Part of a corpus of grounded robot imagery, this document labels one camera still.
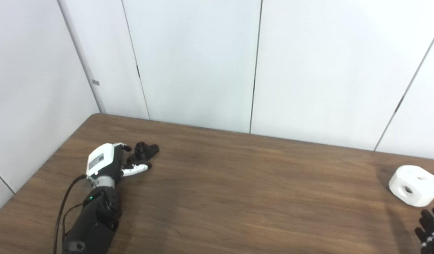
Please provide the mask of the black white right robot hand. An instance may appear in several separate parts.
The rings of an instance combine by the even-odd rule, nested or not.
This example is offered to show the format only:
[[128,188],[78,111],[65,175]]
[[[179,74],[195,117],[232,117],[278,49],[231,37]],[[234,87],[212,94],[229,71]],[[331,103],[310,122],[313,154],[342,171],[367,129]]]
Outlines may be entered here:
[[414,233],[420,241],[420,253],[434,254],[434,207],[421,211],[419,223],[420,226],[414,229]]

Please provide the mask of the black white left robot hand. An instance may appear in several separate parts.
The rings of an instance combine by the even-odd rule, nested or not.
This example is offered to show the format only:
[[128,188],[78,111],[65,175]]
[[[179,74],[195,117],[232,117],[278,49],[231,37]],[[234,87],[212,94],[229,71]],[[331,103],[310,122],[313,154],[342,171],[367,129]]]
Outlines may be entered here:
[[89,156],[86,178],[93,188],[115,188],[123,177],[137,175],[152,168],[149,162],[122,163],[123,152],[132,148],[125,143],[105,143]]

